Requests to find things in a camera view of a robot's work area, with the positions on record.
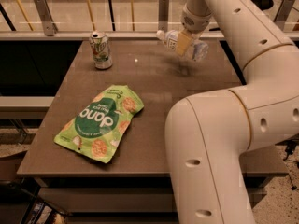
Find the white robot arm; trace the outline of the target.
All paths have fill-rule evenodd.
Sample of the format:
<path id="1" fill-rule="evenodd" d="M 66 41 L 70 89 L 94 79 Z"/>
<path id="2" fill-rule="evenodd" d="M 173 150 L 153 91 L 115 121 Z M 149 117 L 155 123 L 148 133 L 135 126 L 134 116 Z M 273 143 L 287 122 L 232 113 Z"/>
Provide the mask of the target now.
<path id="1" fill-rule="evenodd" d="M 245 85 L 188 96 L 165 123 L 179 224 L 255 224 L 239 157 L 299 132 L 299 49 L 250 0 L 187 0 L 183 49 L 214 18 Z"/>

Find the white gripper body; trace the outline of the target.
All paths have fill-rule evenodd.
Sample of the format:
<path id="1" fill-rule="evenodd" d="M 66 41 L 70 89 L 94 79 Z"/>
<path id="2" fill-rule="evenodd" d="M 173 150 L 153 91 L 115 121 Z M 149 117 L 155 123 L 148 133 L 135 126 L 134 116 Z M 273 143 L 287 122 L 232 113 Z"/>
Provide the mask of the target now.
<path id="1" fill-rule="evenodd" d="M 212 13 L 207 6 L 189 7 L 185 4 L 181 14 L 181 24 L 193 34 L 203 32 L 209 25 Z"/>

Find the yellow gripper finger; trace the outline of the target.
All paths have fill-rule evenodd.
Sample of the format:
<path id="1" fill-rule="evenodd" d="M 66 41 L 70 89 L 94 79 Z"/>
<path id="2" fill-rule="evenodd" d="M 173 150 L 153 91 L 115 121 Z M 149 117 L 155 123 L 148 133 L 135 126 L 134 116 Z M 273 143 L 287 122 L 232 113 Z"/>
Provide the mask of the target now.
<path id="1" fill-rule="evenodd" d="M 188 47 L 192 43 L 192 33 L 184 29 L 178 33 L 178 40 L 177 40 L 177 47 L 176 47 L 176 54 L 179 56 L 183 56 L 188 49 Z"/>

